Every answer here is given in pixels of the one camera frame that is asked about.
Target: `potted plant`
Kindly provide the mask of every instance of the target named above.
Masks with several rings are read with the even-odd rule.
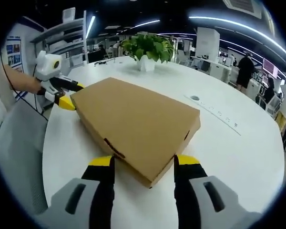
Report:
[[[171,42],[162,36],[136,34],[121,43],[129,56],[137,61],[140,71],[153,71],[158,60],[168,62],[173,57],[174,48]]]

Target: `green plant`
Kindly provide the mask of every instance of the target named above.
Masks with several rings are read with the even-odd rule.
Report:
[[[174,52],[173,45],[167,38],[151,34],[137,34],[129,40],[122,41],[121,45],[135,61],[147,55],[148,59],[154,61],[160,59],[161,63],[168,62],[172,59]]]

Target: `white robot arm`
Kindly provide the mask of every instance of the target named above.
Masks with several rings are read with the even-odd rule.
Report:
[[[75,110],[70,98],[64,90],[79,91],[84,88],[61,73],[62,57],[40,51],[36,59],[36,78],[41,81],[44,96],[66,110]]]

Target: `power outlet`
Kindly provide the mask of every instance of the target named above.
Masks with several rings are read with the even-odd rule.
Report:
[[[194,100],[192,99],[191,95],[184,95],[186,98],[190,99],[192,102],[196,103],[197,105],[199,105],[200,107],[202,107],[203,109],[207,110],[208,112],[210,112],[211,114],[213,114],[216,118],[218,118],[219,120],[221,120],[223,123],[225,123],[228,127],[230,127],[231,129],[233,129],[236,133],[238,133],[239,135],[241,135],[240,133],[240,127],[239,127],[239,123],[234,121],[231,117],[229,117],[228,115],[226,115],[221,109],[215,107],[212,104],[208,104],[205,103],[204,101],[202,101],[201,99]]]

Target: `white flower pot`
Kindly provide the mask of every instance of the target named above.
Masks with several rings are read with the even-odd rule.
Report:
[[[146,55],[143,55],[141,60],[137,60],[138,69],[141,72],[150,72],[154,70],[156,62],[153,59],[148,59]]]

